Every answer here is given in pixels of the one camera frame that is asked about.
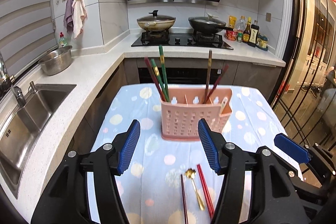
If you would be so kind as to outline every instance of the ridged blue rubber pad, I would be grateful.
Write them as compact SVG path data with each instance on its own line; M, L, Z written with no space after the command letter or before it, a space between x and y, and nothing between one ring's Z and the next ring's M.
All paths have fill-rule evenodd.
M308 150L298 145L283 133L275 136L274 144L299 164L307 164L310 161Z
M140 136L139 121L136 121L133 127L127 130L126 134L128 134L128 137L120 152L119 165L117 168L120 174L123 174L131 163L131 159Z
M213 143L208 130L209 130L209 127L205 125L202 120L199 120L198 121L198 135L199 135L199 138L201 139L204 152L207 156L211 169L214 170L215 173L218 173L221 169L219 165L218 150L215 144Z

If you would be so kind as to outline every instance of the silver bolt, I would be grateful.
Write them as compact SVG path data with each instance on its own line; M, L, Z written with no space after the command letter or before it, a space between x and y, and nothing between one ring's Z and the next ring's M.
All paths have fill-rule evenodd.
M271 151L269 151L268 149L264 149L264 150L262 151L262 154L263 154L264 156L269 156L269 155L271 155Z
M235 146L233 143L226 143L226 144L225 144L225 147L226 147L227 149L232 150L232 149L234 149L236 146Z
M110 144L110 143L106 143L106 144L103 145L104 150L110 150L111 148L112 148L112 144Z
M73 158L74 156L76 156L76 151L72 150L68 153L69 158Z

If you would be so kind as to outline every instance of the gas stove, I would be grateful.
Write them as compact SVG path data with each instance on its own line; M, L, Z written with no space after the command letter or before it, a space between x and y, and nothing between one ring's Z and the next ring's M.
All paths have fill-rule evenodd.
M164 32L143 32L131 47L138 46L192 46L211 47L233 50L233 48L223 41L220 34L211 36L194 31L194 33L169 33Z

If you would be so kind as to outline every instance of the tablecloth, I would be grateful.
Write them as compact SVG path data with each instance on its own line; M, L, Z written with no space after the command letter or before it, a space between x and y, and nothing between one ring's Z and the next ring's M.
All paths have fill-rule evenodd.
M300 170L297 162L275 147L275 135L285 130L257 89L223 85L217 88L232 89L232 115L222 131L227 142L251 152L266 145ZM197 170L197 164L201 164L215 208L223 176L217 176L209 167L201 142L165 141L161 138L160 96L154 84L127 85L120 89L91 151L111 143L118 133L127 131L133 119L140 122L140 138L129 169L122 176L115 177L130 224L183 224L180 174L188 168ZM91 219L100 223L93 173L88 173L87 178ZM189 224L210 223L207 209L202 212L198 208L191 181L185 176L184 179ZM205 204L198 175L195 184ZM240 221L248 217L250 197L251 172L245 172Z

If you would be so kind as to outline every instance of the white towel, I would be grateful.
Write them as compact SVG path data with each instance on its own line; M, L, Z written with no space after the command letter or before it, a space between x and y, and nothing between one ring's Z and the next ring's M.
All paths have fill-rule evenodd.
M83 21L87 17L84 0L73 0L73 35L76 39L83 31Z

